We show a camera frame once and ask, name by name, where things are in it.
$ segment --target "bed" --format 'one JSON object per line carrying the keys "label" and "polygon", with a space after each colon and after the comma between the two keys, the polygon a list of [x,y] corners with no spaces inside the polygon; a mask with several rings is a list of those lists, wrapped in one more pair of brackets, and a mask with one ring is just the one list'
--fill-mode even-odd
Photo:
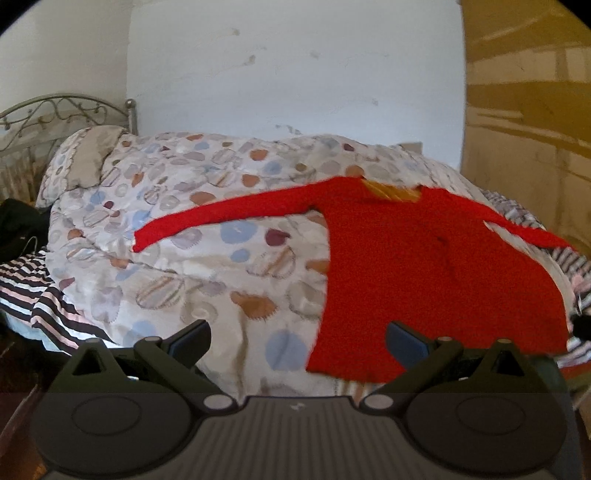
{"label": "bed", "polygon": [[[378,386],[305,370],[326,296],[324,218],[311,211],[190,228],[135,254],[133,233],[150,219],[214,200],[363,175],[397,186],[442,187],[543,228],[515,202],[400,145],[336,135],[274,142],[201,132],[142,137],[133,100],[120,108],[84,95],[32,99],[0,119],[12,132],[0,150],[1,195],[52,208],[47,249],[0,265],[7,325],[49,350],[72,353],[94,336],[108,346],[131,346],[206,319],[212,347],[197,366],[239,402],[254,394],[359,401]],[[79,173],[74,180],[73,171]],[[565,322],[574,309],[591,306],[587,259],[498,232],[552,276],[563,294]],[[590,342],[571,338],[568,347],[557,361],[565,373],[575,368],[579,374],[587,369]]]}

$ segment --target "sweater sleeve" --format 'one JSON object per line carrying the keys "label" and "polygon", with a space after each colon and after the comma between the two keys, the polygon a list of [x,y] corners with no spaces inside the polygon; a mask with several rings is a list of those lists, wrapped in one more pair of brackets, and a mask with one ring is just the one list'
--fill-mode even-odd
{"label": "sweater sleeve", "polygon": [[330,180],[301,187],[256,193],[220,202],[201,205],[160,217],[144,225],[134,234],[134,252],[141,252],[163,238],[208,223],[222,223],[260,216],[282,216],[304,213],[330,188]]}
{"label": "sweater sleeve", "polygon": [[470,200],[459,195],[454,195],[444,189],[432,189],[436,196],[444,197],[444,200],[453,204],[458,209],[482,220],[483,222],[495,223],[508,232],[520,236],[525,242],[540,248],[570,247],[559,236],[539,228],[517,225],[494,211],[487,205]]}

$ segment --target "striped blanket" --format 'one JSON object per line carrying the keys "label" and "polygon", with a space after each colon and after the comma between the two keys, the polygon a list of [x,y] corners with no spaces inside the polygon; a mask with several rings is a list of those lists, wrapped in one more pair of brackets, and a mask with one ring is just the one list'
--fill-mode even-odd
{"label": "striped blanket", "polygon": [[45,251],[0,264],[0,308],[26,325],[41,330],[59,350],[72,354],[87,338],[116,345],[96,325],[79,315],[45,265]]}

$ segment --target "ridged plastic surface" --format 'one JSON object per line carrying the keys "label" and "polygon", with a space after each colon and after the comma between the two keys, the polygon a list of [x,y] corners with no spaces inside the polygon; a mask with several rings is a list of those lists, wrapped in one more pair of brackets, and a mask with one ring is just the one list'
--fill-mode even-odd
{"label": "ridged plastic surface", "polygon": [[[79,480],[49,473],[46,480]],[[475,480],[416,452],[396,422],[347,398],[250,399],[211,417],[174,459],[134,480]],[[518,480],[555,480],[546,471]]]}

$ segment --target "red sweater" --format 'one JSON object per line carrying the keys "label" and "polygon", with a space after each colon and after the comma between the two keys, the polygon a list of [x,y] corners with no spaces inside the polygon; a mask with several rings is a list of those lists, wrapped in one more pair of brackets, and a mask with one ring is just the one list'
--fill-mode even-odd
{"label": "red sweater", "polygon": [[566,350],[564,303],[554,281],[484,221],[539,247],[567,243],[443,189],[422,187],[419,201],[393,202],[360,179],[335,177],[156,219],[135,233],[133,250],[191,226],[311,208],[326,218],[330,268],[308,371],[360,382],[394,379],[404,369],[385,345],[393,320],[429,338],[454,337],[467,348],[508,337],[524,353]]}

